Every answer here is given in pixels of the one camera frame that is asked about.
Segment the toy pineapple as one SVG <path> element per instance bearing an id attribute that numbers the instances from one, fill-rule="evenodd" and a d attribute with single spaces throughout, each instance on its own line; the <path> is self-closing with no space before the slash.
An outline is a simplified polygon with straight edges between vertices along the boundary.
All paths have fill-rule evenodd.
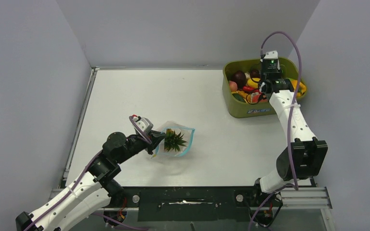
<path id="1" fill-rule="evenodd" d="M 176 133 L 175 130 L 169 128 L 166 130 L 166 136 L 164 139 L 164 150 L 169 152 L 169 151 L 176 151 L 180 152 L 182 147 L 185 147 L 185 144 L 187 143 L 183 139 L 183 133 L 179 132 Z"/>

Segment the clear zip top bag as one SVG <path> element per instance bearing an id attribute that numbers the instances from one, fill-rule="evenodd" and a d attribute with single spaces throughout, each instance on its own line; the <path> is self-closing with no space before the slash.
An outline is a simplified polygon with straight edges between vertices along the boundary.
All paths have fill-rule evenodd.
<path id="1" fill-rule="evenodd" d="M 158 155 L 171 157 L 186 155 L 192 146 L 195 133 L 194 128 L 180 125 L 174 121 L 165 122 L 156 131 L 166 134 L 166 138 L 154 150 L 153 158 Z"/>

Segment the dark red toy apple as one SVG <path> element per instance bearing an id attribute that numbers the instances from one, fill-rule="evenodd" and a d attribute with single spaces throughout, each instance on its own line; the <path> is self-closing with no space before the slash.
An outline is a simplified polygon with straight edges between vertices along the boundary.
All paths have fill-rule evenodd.
<path id="1" fill-rule="evenodd" d="M 243 71 L 238 70 L 232 75 L 231 81 L 235 82 L 238 88 L 241 89 L 247 83 L 246 75 Z"/>

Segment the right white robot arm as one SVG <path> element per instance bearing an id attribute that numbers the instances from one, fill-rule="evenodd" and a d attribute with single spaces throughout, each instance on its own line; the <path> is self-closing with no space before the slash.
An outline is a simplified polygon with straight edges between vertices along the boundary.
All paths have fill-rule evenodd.
<path id="1" fill-rule="evenodd" d="M 276 168 L 260 178 L 260 187 L 251 193 L 254 203 L 265 205 L 272 192 L 289 184 L 296 185 L 297 180 L 317 176 L 328 146 L 308 126 L 296 101 L 296 88 L 289 79 L 262 74 L 258 87 L 275 110 L 287 140 L 286 149 L 276 159 Z"/>

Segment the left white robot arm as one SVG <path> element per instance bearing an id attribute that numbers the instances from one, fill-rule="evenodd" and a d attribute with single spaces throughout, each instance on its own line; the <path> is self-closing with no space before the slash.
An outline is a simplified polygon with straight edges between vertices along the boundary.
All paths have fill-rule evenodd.
<path id="1" fill-rule="evenodd" d="M 150 143 L 137 134 L 110 134 L 75 180 L 42 207 L 16 217 L 16 229 L 68 231 L 94 211 L 118 203 L 123 198 L 123 188 L 114 177 L 121 171 L 120 164 L 143 150 L 152 154 L 166 134 L 152 130 L 146 137 Z"/>

